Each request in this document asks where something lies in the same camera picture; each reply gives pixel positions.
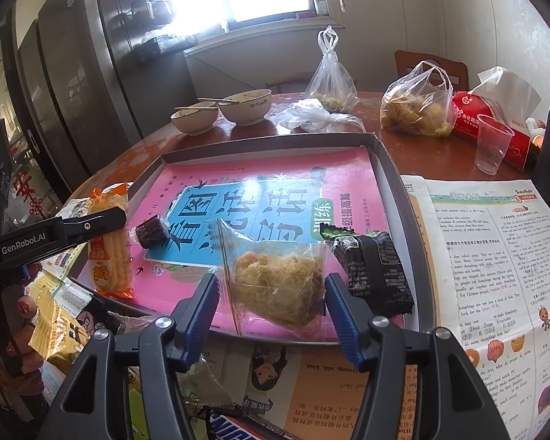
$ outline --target white bowl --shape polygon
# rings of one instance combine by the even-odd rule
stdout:
[[[271,109],[271,89],[256,89],[241,92],[224,99],[240,101],[239,104],[219,102],[224,117],[236,125],[253,125],[261,122]]]
[[[171,116],[171,122],[183,133],[200,135],[209,131],[218,119],[218,110],[200,111],[195,107],[215,107],[215,102],[198,102],[192,104],[192,109],[182,109]]]

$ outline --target blue gripper pad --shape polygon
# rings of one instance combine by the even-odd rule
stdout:
[[[175,349],[171,357],[179,361],[183,372],[198,361],[219,300],[218,279],[206,274],[194,295],[180,301],[171,314],[175,320]]]
[[[338,273],[326,277],[326,306],[338,334],[344,358],[359,372],[368,370],[376,357],[378,346],[373,345],[368,323],[373,313],[364,299],[353,297]]]

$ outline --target screw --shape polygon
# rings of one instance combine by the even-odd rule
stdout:
[[[98,329],[94,333],[93,338],[96,339],[97,341],[103,341],[108,337],[109,334],[110,334],[110,331],[108,331],[107,329]]]
[[[389,320],[385,316],[375,316],[373,324],[377,327],[387,327],[389,326]]]
[[[446,339],[450,339],[450,336],[451,336],[450,331],[445,327],[439,327],[436,329],[436,337],[446,340]]]
[[[170,317],[160,317],[155,320],[155,326],[165,329],[166,327],[169,327],[172,322],[173,321]]]

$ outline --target round wooden table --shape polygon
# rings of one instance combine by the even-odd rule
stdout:
[[[456,135],[444,139],[410,135],[403,132],[390,132],[381,129],[379,122],[380,92],[359,92],[361,102],[352,110],[360,117],[367,132],[374,132],[383,142],[401,174],[421,175],[438,180],[515,180],[529,178],[529,173],[521,172],[503,162],[496,175],[490,176],[474,166],[476,146]],[[113,183],[132,182],[161,154],[198,147],[228,140],[251,139],[269,135],[286,135],[289,129],[275,125],[270,117],[286,109],[290,103],[303,97],[302,93],[274,94],[273,105],[263,122],[250,127],[237,127],[227,121],[222,114],[214,128],[204,134],[191,137],[179,132],[169,121],[167,125],[133,145],[114,162],[100,169],[86,180],[71,198],[88,197],[92,189],[105,188]]]

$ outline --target plastic cup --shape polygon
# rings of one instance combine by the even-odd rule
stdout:
[[[485,173],[495,175],[515,132],[489,115],[479,114],[477,154],[474,164]]]

